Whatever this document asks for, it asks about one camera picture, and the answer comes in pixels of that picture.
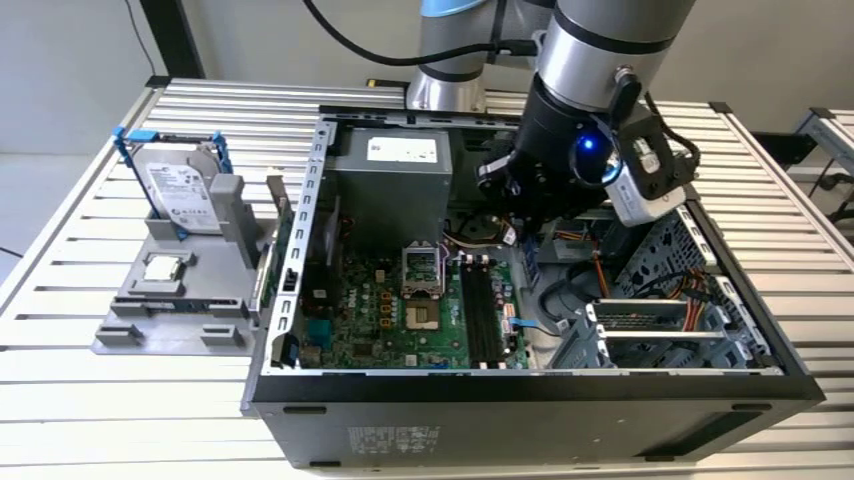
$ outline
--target motherboard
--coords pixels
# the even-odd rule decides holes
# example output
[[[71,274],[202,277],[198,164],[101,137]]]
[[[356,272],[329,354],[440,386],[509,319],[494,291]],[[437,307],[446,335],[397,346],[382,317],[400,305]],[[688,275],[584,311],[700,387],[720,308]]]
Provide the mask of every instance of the motherboard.
[[[328,318],[309,318],[303,367],[528,368],[524,333],[509,324],[517,310],[509,265],[452,258],[436,247],[434,260],[429,246],[416,248],[409,257],[406,249],[402,257],[345,254],[338,307]]]

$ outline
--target robotic arm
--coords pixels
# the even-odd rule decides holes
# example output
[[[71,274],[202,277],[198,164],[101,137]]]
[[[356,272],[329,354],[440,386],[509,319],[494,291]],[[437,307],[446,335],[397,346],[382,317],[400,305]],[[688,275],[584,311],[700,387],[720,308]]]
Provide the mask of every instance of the robotic arm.
[[[422,56],[410,59],[358,47],[303,1],[357,54],[386,65],[418,65],[408,91],[413,109],[485,111],[485,63],[525,64],[505,54],[538,54],[516,138],[497,142],[478,169],[484,193],[525,231],[606,198],[629,226],[684,202],[700,151],[665,124],[649,93],[646,106],[640,99],[694,0],[424,0]],[[504,40],[533,34],[537,42]],[[674,153],[669,140],[688,152]]]
[[[560,0],[513,150],[481,167],[485,193],[526,230],[610,197],[622,222],[650,222],[685,201],[697,147],[638,103],[693,0]],[[686,153],[674,154],[668,139]]]

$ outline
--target gray wall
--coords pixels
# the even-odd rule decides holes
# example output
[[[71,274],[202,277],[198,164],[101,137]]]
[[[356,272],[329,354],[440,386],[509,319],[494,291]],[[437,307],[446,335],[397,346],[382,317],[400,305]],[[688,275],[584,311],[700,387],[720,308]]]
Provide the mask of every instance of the gray wall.
[[[299,0],[185,0],[211,78],[316,85],[408,80],[369,63],[314,23]],[[141,31],[161,71],[145,16]],[[420,0],[318,0],[353,39],[388,55],[418,49]],[[700,0],[654,93],[725,100],[749,126],[788,129],[808,106],[854,108],[852,0]],[[93,153],[149,77],[122,0],[3,0],[0,152]],[[492,88],[530,74],[492,69]]]
[[[366,48],[386,55],[417,52],[420,0],[317,3]],[[330,86],[412,76],[412,69],[373,65],[338,46],[299,0],[186,4],[211,76]],[[761,129],[792,128],[809,106],[854,108],[852,18],[852,0],[698,0],[656,95],[728,101],[749,126]],[[502,70],[488,71],[489,86],[525,90],[530,75]]]
[[[91,154],[105,144],[151,75],[130,22],[122,0],[2,1],[0,152]]]

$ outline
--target open computer tower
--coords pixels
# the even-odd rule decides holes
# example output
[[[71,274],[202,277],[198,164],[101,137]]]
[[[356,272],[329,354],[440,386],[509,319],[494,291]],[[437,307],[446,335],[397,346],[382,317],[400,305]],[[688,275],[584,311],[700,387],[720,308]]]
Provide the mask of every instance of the open computer tower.
[[[322,108],[245,397],[297,467],[693,461],[824,399],[692,188],[485,214],[517,121]]]

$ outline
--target aluminum extrusion table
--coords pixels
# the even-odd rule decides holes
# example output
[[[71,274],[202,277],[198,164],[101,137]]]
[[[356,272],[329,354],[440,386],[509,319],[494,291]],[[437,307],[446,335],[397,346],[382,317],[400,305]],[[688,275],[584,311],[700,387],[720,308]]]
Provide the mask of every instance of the aluminum extrusion table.
[[[494,113],[525,96],[492,93]],[[267,168],[301,188],[320,104],[404,106],[400,89],[174,80],[147,88],[125,125],[229,137],[245,197],[274,215]],[[732,113],[661,102],[704,151],[694,182],[743,266],[820,377],[828,401],[696,465],[334,471],[693,480],[854,478],[854,251]],[[286,478],[294,472],[261,420],[241,417],[249,358],[97,356],[90,343],[146,237],[149,206],[107,142],[0,287],[0,477]]]

